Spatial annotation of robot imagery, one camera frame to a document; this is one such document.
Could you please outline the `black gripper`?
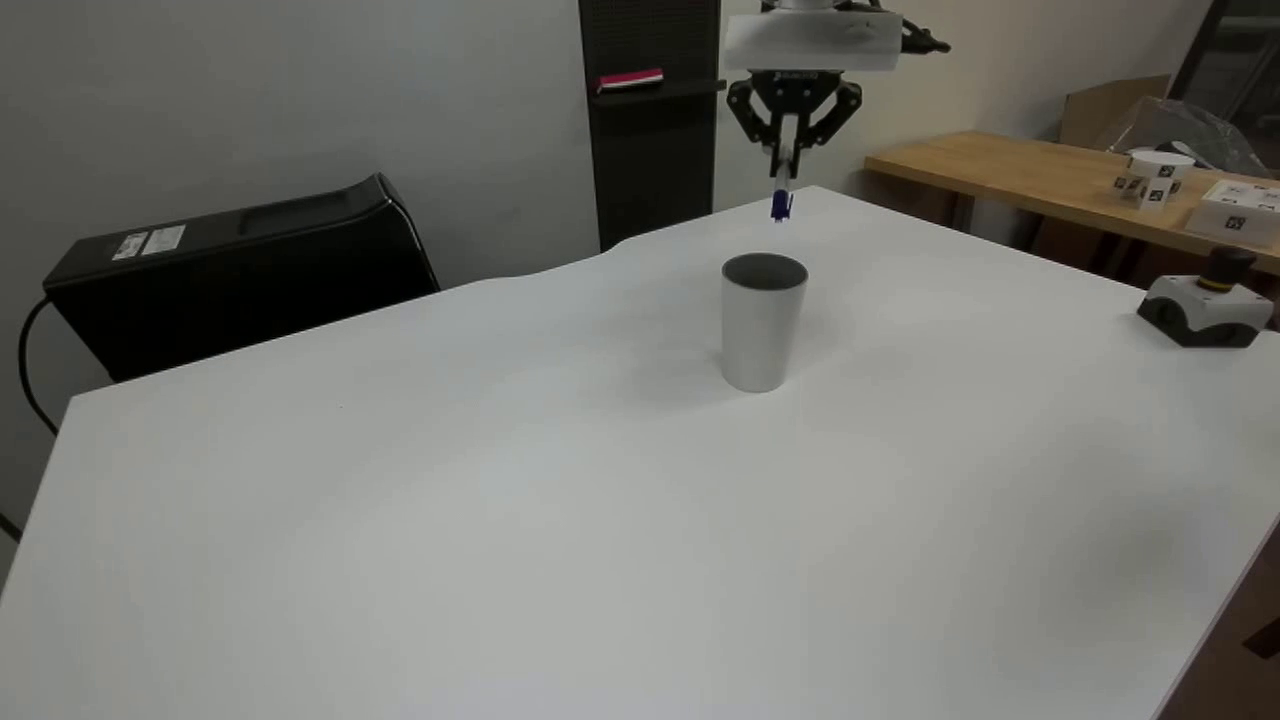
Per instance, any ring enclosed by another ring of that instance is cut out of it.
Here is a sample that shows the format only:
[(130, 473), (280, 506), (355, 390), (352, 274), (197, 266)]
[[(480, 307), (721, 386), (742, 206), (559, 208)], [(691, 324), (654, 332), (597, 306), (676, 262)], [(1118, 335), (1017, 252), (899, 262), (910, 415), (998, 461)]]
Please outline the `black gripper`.
[(836, 71), (750, 71), (748, 82), (727, 83), (727, 112), (737, 117), (741, 133), (766, 152), (773, 177), (788, 172), (781, 117), (802, 117), (790, 163), (790, 177), (799, 177), (799, 158), (828, 143), (861, 112), (861, 106), (861, 83), (844, 83)]

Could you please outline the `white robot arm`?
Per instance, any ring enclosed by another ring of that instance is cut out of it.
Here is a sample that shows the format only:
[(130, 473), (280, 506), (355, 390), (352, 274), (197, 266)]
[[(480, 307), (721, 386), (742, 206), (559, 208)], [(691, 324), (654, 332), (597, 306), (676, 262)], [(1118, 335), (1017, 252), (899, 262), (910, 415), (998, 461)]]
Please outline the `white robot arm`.
[(759, 0), (727, 21), (723, 106), (766, 158), (766, 177), (797, 179), (802, 152), (836, 139), (861, 112), (861, 71), (945, 51), (949, 39), (884, 0)]

